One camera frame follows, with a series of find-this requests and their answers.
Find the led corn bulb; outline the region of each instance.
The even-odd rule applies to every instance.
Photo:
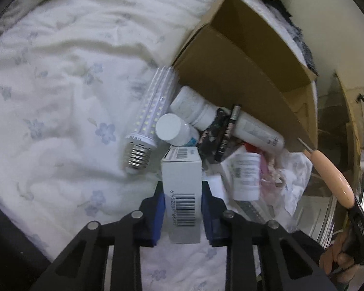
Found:
[[[133,131],[126,137],[131,144],[127,172],[138,173],[147,166],[151,152],[159,142],[156,122],[167,112],[177,81],[172,68],[162,67],[156,71],[140,105]]]

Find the tool handle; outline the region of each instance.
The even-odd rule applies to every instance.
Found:
[[[304,154],[313,163],[315,169],[330,191],[336,196],[338,202],[347,209],[352,208],[354,206],[353,190],[337,167],[319,150],[314,150],[312,153],[304,150]]]

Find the finger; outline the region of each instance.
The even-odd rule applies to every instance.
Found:
[[[353,267],[350,267],[349,269],[345,270],[343,273],[337,275],[337,282],[339,283],[348,283],[350,282],[356,272],[359,269],[359,265],[354,265]]]
[[[331,272],[333,266],[333,248],[329,247],[325,253],[323,253],[319,259],[319,266],[328,275]]]
[[[337,257],[340,254],[341,250],[342,250],[342,246],[346,240],[346,238],[348,237],[348,231],[344,231],[342,233],[340,233],[336,240],[334,241],[333,244],[333,260],[334,262],[337,262]]]
[[[342,269],[348,269],[354,265],[354,258],[342,252],[337,257],[337,263]]]

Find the wall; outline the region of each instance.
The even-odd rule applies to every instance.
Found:
[[[339,71],[347,88],[364,86],[364,15],[353,0],[284,0],[302,28],[320,77],[319,96],[334,88]]]

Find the bulb screw base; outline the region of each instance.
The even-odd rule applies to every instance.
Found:
[[[127,169],[132,172],[139,172],[147,167],[150,160],[151,150],[139,145],[132,145],[128,156]]]

